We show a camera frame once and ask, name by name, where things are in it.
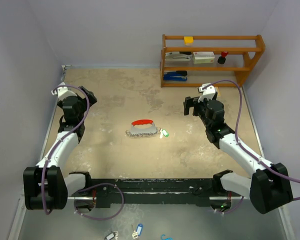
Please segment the green tagged key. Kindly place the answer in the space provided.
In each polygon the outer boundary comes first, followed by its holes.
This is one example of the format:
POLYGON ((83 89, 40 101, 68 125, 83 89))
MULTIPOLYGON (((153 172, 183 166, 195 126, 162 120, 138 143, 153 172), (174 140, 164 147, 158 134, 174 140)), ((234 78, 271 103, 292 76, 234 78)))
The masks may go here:
POLYGON ((159 130, 159 138, 162 139, 163 137, 169 137, 169 133, 165 129, 161 128, 159 130))

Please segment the red handled key organizer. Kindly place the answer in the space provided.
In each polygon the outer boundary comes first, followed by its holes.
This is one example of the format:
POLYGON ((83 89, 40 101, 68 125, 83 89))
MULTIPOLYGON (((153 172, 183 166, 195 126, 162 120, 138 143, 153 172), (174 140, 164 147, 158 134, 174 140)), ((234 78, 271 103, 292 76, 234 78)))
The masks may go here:
POLYGON ((139 119, 131 123, 125 132, 129 137, 150 137, 159 133, 155 122, 151 119, 139 119))

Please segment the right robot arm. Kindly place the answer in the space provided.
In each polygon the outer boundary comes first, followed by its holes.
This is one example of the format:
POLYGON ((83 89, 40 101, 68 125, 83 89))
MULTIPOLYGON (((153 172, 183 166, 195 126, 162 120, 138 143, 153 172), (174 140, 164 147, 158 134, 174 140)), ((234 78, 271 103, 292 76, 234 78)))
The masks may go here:
POLYGON ((248 198, 261 214, 293 201, 287 168, 264 159, 240 140, 225 123, 224 105, 220 101, 215 97, 203 101, 198 97, 186 97, 183 108, 186 116, 193 108, 193 115, 199 117, 205 126, 209 142, 232 157, 249 174, 249 177, 243 177, 232 170, 214 174, 212 190, 216 195, 233 192, 248 198))

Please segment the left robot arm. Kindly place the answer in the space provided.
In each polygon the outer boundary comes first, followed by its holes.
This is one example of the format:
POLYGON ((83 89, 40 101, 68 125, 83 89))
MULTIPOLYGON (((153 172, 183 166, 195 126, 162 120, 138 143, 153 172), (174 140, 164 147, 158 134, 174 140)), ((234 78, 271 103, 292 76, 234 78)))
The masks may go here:
POLYGON ((76 88, 82 96, 74 89, 61 83, 51 92, 57 96, 57 106, 63 115, 52 147, 42 160, 23 172, 24 202, 28 210, 43 210, 48 215, 53 210, 62 210, 72 194, 78 192, 88 196, 93 191, 88 172, 72 172, 67 177, 62 173, 69 156, 83 138, 89 109, 98 101, 84 86, 76 88))

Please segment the blue black stapler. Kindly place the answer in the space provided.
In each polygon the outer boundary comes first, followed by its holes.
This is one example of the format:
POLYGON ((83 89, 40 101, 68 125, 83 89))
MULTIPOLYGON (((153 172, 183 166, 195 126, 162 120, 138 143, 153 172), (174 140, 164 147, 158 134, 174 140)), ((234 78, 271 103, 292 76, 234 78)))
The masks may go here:
POLYGON ((186 82, 188 80, 186 70, 169 71, 163 74, 164 81, 186 82))

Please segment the white red box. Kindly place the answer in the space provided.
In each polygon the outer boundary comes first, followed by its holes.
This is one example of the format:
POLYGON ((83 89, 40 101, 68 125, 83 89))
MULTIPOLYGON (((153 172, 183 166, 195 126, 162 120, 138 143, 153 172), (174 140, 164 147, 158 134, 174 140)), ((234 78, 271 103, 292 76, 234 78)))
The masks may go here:
POLYGON ((215 60, 213 51, 197 51, 192 53, 192 60, 194 64, 210 64, 215 60))

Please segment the grey stapler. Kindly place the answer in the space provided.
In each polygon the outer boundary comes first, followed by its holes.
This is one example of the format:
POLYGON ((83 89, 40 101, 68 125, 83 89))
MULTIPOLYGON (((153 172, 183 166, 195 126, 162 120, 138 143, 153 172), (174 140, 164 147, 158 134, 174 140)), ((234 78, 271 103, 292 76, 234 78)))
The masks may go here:
POLYGON ((172 51, 165 53, 165 60, 170 62, 185 62, 192 59, 191 52, 172 51))

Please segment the wooden shelf rack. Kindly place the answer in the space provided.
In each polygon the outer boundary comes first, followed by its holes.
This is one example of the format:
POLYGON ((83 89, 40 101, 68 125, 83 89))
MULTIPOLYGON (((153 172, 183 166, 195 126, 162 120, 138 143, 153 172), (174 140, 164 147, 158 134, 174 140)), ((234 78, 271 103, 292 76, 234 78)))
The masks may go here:
POLYGON ((187 83, 187 72, 232 72, 242 87, 266 50, 258 35, 163 35, 161 87, 198 87, 187 83))

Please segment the red black stamp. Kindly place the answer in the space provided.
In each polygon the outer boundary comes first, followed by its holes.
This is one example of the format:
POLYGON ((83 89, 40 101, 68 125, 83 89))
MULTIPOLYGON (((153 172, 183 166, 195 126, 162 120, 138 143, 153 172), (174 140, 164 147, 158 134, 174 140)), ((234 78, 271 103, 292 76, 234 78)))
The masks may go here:
POLYGON ((225 62, 226 62, 226 57, 227 55, 229 54, 228 51, 222 51, 218 60, 217 60, 217 63, 220 64, 220 65, 223 65, 225 62))

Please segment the yellow lidded container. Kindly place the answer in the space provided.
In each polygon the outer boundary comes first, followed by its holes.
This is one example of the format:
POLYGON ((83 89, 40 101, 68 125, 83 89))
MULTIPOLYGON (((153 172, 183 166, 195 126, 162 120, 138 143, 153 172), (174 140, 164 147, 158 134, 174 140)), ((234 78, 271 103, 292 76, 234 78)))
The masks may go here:
POLYGON ((192 46, 194 43, 194 38, 193 36, 184 36, 183 42, 185 46, 192 46))

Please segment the blue hook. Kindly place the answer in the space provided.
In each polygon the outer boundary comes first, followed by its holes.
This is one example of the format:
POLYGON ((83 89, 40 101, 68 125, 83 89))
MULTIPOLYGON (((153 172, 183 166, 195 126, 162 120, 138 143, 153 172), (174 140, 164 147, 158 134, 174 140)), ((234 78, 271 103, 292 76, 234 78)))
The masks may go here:
POLYGON ((162 235, 160 236, 160 239, 161 239, 161 240, 174 240, 174 239, 171 238, 171 237, 167 237, 165 234, 162 234, 162 235))

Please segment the black tagged key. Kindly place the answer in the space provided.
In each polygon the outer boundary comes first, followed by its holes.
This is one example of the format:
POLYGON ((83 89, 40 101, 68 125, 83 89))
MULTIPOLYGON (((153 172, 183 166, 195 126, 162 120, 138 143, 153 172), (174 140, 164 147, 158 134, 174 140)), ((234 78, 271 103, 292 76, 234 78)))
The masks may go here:
POLYGON ((119 238, 118 231, 112 231, 104 237, 104 240, 117 240, 119 238))

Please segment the blue tagged key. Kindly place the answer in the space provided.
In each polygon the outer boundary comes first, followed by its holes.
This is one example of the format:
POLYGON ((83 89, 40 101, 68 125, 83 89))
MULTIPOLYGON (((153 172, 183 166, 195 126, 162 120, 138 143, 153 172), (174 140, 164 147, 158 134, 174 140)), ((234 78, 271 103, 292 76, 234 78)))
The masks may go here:
POLYGON ((132 239, 136 240, 141 236, 144 225, 142 223, 139 223, 136 227, 134 227, 133 225, 131 227, 132 227, 132 234, 131 234, 132 239))

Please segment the black base frame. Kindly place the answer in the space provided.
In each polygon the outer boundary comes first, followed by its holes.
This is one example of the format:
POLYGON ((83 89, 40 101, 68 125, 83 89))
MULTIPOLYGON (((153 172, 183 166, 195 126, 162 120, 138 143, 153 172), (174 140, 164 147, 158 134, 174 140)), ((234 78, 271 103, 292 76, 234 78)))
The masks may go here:
POLYGON ((97 209, 109 208, 112 204, 141 205, 195 205, 208 207, 214 200, 229 200, 237 197, 236 193, 217 191, 212 178, 92 178, 88 172, 85 176, 85 188, 97 186, 97 209))

